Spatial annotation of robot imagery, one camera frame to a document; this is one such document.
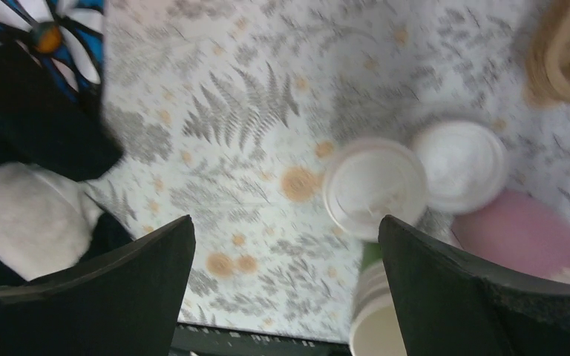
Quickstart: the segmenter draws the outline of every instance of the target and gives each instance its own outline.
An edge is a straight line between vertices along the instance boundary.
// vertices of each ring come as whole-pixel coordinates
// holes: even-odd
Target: brown tape roll
[[[525,68],[528,104],[570,103],[570,0],[556,0],[543,17]]]

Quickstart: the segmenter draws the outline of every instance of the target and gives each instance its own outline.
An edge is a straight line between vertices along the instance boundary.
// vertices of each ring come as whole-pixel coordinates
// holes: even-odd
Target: white tablecloth
[[[347,340],[361,244],[319,182],[356,136],[477,119],[510,186],[570,217],[570,107],[521,94],[547,0],[108,2],[105,115],[127,154],[93,190],[136,235],[191,214],[181,321]]]

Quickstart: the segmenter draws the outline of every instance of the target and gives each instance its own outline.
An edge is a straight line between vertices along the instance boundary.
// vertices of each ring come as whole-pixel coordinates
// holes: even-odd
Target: white petal
[[[25,45],[25,43],[20,42],[20,41],[16,41],[16,43],[18,43],[19,46],[21,46],[21,47],[25,50],[25,52],[29,53],[29,48],[27,48],[27,45]],[[30,55],[31,59],[33,59],[33,61],[34,61],[37,65],[40,65],[40,61],[39,61],[36,57],[32,56],[31,53],[29,53],[29,55]]]
[[[21,16],[19,16],[14,10],[9,6],[0,1],[0,22],[12,27],[19,28],[23,31],[29,31],[31,29],[31,24],[26,22]]]
[[[62,31],[62,35],[65,37],[66,45],[73,57],[77,70],[79,70],[79,72],[89,82],[99,84],[101,82],[99,73],[97,73],[97,69],[95,69],[93,61],[91,61],[91,58],[88,56],[84,46],[79,43],[77,37],[75,37],[75,35],[73,35],[69,30],[64,27],[61,27],[60,30]]]
[[[103,31],[104,16],[97,10],[73,9],[69,11],[68,17],[97,33],[102,33]]]
[[[65,77],[65,79],[67,79],[67,83],[69,83],[71,88],[75,89],[75,91],[78,91],[77,81],[75,80],[75,73],[73,73],[73,71],[61,61],[57,61],[53,58],[51,60],[56,65],[60,73],[62,73],[62,75]]]
[[[69,9],[75,7],[78,0],[58,0],[58,5],[56,6],[56,12],[58,15],[64,17],[66,16]]]
[[[45,0],[19,0],[19,4],[23,6],[25,11],[37,22],[51,22],[53,16],[49,11],[49,6]]]

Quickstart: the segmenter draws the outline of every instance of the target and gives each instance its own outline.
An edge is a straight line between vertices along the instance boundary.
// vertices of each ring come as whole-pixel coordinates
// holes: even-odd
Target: plastic lid
[[[323,195],[335,223],[377,242],[385,215],[409,224],[422,216],[428,202],[427,177],[418,157],[405,146],[386,139],[358,139],[327,171]]]
[[[429,206],[461,214],[495,199],[508,181],[508,152],[494,132],[452,121],[420,133],[412,149],[427,173]]]

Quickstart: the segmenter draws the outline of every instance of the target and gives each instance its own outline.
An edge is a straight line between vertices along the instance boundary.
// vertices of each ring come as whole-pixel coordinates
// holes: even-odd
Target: pink object
[[[501,266],[537,277],[570,268],[570,223],[518,191],[456,217],[451,229],[465,251]]]

